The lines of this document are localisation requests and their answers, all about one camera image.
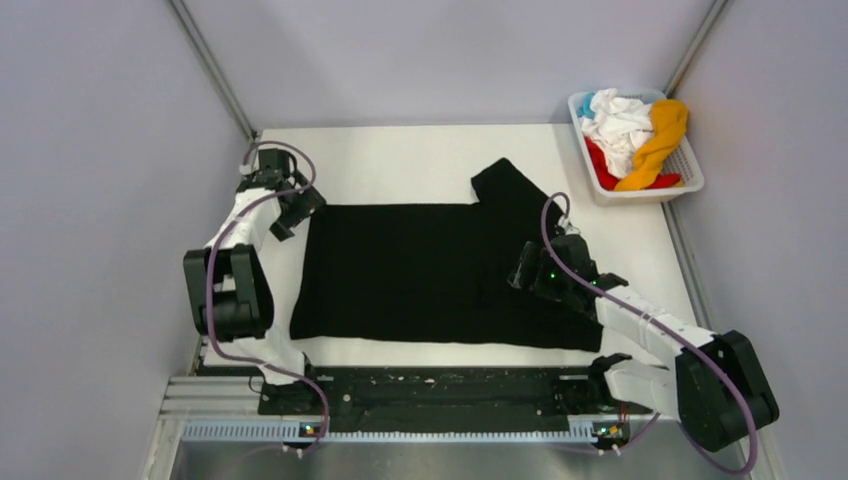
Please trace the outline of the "black t shirt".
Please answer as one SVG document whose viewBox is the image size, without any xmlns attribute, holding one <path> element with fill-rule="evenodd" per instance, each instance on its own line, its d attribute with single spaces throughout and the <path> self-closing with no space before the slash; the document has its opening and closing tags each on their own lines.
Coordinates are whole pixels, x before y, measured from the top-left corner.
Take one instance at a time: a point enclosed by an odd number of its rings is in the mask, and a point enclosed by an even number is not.
<svg viewBox="0 0 848 480">
<path fill-rule="evenodd" d="M 551 233 L 562 209 L 507 159 L 470 184 L 471 204 L 319 209 L 291 337 L 598 351 L 598 323 L 508 283 L 524 246 Z"/>
</svg>

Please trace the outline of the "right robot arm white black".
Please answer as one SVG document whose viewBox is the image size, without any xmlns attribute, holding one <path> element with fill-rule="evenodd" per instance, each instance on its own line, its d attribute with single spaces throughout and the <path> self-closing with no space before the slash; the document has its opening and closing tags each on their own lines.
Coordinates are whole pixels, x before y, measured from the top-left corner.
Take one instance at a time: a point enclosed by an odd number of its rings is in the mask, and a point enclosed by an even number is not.
<svg viewBox="0 0 848 480">
<path fill-rule="evenodd" d="M 698 447 L 717 452 L 775 423 L 780 409 L 744 334 L 719 334 L 684 322 L 641 296 L 614 273 L 599 273 L 578 234 L 523 246 L 508 284 L 541 307 L 573 342 L 580 327 L 615 331 L 656 359 L 601 357 L 586 385 L 589 404 L 612 412 L 622 403 L 655 410 L 679 423 Z"/>
</svg>

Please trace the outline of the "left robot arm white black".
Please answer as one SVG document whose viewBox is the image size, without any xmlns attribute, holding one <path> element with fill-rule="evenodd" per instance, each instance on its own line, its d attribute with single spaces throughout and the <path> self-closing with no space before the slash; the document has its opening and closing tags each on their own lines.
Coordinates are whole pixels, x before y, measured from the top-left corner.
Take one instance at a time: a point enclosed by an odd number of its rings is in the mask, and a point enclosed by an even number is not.
<svg viewBox="0 0 848 480">
<path fill-rule="evenodd" d="M 314 183 L 316 167 L 301 149 L 282 141 L 254 143 L 239 167 L 234 203 L 207 244 L 183 258 L 191 315 L 198 333 L 222 359 L 259 369 L 268 385 L 283 387 L 297 413 L 319 404 L 306 354 L 275 322 L 275 303 L 260 259 L 268 237 L 284 242 L 325 206 Z"/>
</svg>

